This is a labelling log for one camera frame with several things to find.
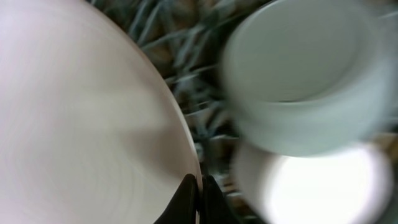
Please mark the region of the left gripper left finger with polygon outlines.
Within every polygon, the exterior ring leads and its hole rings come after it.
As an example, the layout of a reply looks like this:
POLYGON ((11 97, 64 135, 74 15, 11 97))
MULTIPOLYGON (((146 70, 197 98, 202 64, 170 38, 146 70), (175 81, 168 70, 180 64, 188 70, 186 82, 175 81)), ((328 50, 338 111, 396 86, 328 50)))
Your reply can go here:
POLYGON ((187 174, 154 224, 195 224, 198 195, 195 176, 187 174))

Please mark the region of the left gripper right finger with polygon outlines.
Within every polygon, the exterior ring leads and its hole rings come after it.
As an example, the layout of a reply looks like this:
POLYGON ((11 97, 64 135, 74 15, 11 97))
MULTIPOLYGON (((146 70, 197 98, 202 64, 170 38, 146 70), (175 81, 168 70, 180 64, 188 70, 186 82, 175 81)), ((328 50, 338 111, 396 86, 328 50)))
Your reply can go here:
POLYGON ((202 178, 203 190, 200 201, 200 224, 239 224, 213 176, 202 178))

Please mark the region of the large white plate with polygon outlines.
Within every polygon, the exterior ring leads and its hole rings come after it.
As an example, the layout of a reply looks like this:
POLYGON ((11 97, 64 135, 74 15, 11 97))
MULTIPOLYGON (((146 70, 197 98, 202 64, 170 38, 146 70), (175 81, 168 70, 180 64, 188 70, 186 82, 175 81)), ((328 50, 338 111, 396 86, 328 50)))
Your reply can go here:
POLYGON ((84 1, 1 2, 1 222, 153 223, 189 128, 138 46, 84 1))

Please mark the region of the grey shallow bowl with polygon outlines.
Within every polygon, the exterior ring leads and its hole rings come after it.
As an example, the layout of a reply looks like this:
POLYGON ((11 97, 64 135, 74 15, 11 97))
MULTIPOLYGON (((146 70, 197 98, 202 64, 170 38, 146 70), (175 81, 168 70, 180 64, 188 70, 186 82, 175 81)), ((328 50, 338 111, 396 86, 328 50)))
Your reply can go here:
POLYGON ((364 1, 273 1, 240 23, 221 84, 243 138, 286 156, 337 150, 389 123, 395 24, 364 1))

